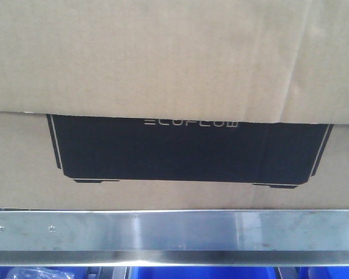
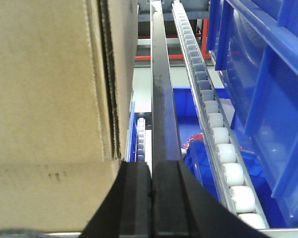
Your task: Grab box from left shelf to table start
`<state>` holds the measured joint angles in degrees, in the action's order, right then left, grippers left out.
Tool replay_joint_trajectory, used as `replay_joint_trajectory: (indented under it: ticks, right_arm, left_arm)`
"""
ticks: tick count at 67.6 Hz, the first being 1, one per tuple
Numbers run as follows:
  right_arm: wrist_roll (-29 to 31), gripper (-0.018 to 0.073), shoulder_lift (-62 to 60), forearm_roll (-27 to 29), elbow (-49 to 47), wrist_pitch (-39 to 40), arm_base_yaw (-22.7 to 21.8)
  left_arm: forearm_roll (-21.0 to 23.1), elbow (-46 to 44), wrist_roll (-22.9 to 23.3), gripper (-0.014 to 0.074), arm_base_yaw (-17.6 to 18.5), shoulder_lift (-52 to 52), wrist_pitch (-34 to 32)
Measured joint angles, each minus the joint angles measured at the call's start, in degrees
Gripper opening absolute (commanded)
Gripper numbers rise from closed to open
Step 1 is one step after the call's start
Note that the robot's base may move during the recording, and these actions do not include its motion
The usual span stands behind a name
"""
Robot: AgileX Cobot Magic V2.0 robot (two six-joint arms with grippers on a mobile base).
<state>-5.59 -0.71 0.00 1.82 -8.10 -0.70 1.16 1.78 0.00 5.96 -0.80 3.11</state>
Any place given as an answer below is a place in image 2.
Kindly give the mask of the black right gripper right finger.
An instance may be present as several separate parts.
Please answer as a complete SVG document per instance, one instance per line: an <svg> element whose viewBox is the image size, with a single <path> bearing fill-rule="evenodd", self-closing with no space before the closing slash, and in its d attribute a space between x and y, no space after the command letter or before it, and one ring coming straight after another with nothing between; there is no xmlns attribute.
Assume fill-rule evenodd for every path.
<svg viewBox="0 0 298 238"><path fill-rule="evenodd" d="M153 170L155 238L264 238L224 208L181 161L160 161Z"/></svg>

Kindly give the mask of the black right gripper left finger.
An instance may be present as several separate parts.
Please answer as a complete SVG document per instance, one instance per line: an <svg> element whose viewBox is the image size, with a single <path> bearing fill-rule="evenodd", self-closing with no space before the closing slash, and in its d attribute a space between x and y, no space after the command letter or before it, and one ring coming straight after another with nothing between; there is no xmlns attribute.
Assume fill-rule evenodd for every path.
<svg viewBox="0 0 298 238"><path fill-rule="evenodd" d="M150 238L151 177L144 162L122 162L81 238Z"/></svg>

